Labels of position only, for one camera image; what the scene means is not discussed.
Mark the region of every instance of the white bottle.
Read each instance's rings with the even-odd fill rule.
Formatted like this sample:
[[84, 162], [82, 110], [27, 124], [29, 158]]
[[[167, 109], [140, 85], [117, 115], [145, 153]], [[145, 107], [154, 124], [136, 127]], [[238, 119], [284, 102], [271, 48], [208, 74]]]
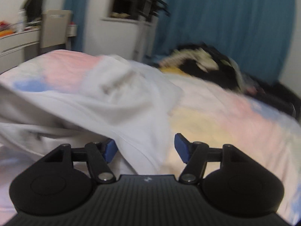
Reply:
[[26, 24], [26, 11], [25, 9], [21, 9], [18, 12], [18, 25], [17, 25], [17, 31], [22, 32], [25, 29]]

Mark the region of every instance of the bed sheet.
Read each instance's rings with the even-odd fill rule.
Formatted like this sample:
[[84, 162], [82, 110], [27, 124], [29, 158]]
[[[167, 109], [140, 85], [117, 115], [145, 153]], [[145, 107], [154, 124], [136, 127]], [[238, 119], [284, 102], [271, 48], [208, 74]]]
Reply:
[[[99, 60], [99, 57], [63, 50], [44, 57], [43, 63], [35, 59], [23, 63], [1, 75], [0, 80], [10, 81], [19, 74], [21, 78], [10, 82], [19, 90], [70, 92], [79, 86], [81, 78]], [[227, 92], [213, 83], [175, 74], [165, 76], [182, 88], [184, 95], [170, 113], [170, 151], [161, 173], [178, 176], [184, 168], [173, 148], [175, 133], [182, 133], [189, 141], [202, 141], [210, 147], [221, 148], [224, 143], [231, 143], [283, 182], [285, 196], [278, 213], [290, 224], [297, 223], [301, 213], [299, 124], [276, 109]], [[10, 181], [32, 162], [22, 153], [0, 147], [0, 181], [4, 181], [0, 182], [0, 225], [14, 213], [8, 196]], [[218, 168], [218, 163], [210, 163], [206, 174]]]

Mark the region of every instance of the white drawer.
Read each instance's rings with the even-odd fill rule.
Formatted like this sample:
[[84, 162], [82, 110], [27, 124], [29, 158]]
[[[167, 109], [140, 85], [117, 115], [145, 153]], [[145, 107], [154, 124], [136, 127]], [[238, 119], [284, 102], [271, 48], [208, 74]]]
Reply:
[[0, 55], [0, 73], [3, 73], [13, 67], [18, 66], [24, 61], [24, 49], [19, 49], [11, 53]]
[[0, 37], [0, 53], [15, 47], [20, 47], [28, 43], [39, 41], [39, 33], [40, 30], [24, 31], [21, 33]]

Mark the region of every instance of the curtain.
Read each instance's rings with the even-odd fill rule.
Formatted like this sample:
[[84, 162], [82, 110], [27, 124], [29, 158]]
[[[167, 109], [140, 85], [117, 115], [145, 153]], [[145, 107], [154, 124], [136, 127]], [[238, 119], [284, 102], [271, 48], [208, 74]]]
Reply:
[[290, 45], [295, 0], [163, 0], [153, 55], [179, 44], [216, 47], [243, 72], [269, 83], [278, 79]]
[[73, 12], [72, 21], [77, 25], [77, 36], [71, 39], [72, 50], [82, 52], [87, 0], [65, 0], [64, 9]]

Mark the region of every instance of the metal screw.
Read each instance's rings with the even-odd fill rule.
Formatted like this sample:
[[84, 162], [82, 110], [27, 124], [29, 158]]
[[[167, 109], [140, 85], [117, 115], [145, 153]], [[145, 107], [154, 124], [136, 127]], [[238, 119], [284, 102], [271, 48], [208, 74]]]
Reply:
[[112, 178], [114, 177], [114, 175], [112, 173], [109, 173], [109, 172], [103, 172], [103, 173], [100, 173], [98, 175], [98, 178], [100, 180], [103, 180], [103, 181], [109, 181], [111, 180]]
[[186, 173], [182, 176], [182, 180], [184, 182], [193, 182], [196, 179], [197, 179], [196, 176], [194, 176], [193, 174], [190, 174], [190, 173]]

